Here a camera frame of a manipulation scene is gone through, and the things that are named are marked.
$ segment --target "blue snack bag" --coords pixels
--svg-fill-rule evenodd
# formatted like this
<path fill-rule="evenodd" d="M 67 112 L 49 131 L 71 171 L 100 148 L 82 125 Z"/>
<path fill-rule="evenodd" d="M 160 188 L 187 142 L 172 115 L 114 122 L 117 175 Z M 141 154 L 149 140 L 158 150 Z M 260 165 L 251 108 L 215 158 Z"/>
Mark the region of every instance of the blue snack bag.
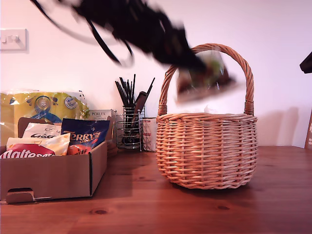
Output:
<path fill-rule="evenodd" d="M 70 133 L 68 155 L 86 154 L 106 138 L 109 120 L 81 120 L 64 118 L 61 134 Z"/>

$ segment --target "wooden table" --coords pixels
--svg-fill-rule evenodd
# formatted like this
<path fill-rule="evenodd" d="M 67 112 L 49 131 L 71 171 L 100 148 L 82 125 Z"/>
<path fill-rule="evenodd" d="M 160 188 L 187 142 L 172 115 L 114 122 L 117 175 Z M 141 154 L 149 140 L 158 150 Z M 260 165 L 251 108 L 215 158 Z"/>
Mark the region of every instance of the wooden table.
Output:
<path fill-rule="evenodd" d="M 260 147 L 257 172 L 238 189 L 169 183 L 153 153 L 122 153 L 93 198 L 1 204 L 1 234 L 312 233 L 312 151 Z"/>

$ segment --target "small box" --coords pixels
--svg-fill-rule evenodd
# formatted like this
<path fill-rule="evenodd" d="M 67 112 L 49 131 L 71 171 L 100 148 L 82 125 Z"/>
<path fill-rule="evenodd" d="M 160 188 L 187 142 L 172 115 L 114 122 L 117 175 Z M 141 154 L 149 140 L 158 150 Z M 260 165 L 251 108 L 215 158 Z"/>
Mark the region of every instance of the small box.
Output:
<path fill-rule="evenodd" d="M 25 119 L 19 128 L 32 122 Z M 106 140 L 111 138 L 109 131 Z M 5 150 L 1 146 L 0 154 Z M 85 155 L 0 159 L 0 200 L 16 203 L 92 196 L 106 161 L 106 141 Z"/>
<path fill-rule="evenodd" d="M 89 110 L 89 120 L 107 120 L 107 117 L 114 117 L 113 110 Z"/>

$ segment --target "wicker basket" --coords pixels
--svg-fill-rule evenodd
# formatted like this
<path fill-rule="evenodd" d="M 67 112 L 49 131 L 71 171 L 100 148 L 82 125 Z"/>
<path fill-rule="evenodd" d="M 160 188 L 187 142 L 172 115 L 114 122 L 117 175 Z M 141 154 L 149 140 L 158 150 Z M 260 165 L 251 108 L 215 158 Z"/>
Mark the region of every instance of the wicker basket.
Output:
<path fill-rule="evenodd" d="M 167 114 L 167 92 L 176 71 L 171 66 L 161 88 L 158 107 L 157 163 L 172 183 L 190 189 L 238 188 L 250 181 L 257 159 L 254 80 L 248 63 L 235 50 L 204 44 L 195 53 L 218 48 L 244 70 L 244 114 Z"/>

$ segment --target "basket handle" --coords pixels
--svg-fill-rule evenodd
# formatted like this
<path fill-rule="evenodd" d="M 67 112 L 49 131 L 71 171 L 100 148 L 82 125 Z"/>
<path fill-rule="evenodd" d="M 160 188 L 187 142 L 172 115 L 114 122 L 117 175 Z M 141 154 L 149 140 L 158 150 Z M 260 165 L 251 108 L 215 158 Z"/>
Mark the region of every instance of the basket handle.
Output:
<path fill-rule="evenodd" d="M 207 51 L 207 50 L 214 50 L 218 48 L 220 52 L 223 52 L 229 56 L 231 56 L 243 69 L 245 76 L 246 76 L 246 97 L 245 97 L 245 114 L 254 115 L 254 76 L 252 70 L 247 63 L 247 61 L 238 54 L 235 50 L 231 47 L 222 45 L 222 44 L 214 44 L 214 43 L 207 43 L 203 45 L 198 45 L 192 48 L 192 51 L 197 54 L 199 52 Z M 171 66 L 165 75 L 165 80 L 161 87 L 161 93 L 159 98 L 159 105 L 158 105 L 158 115 L 165 115 L 167 114 L 167 94 L 168 88 L 171 81 L 172 76 L 174 75 L 177 67 Z"/>

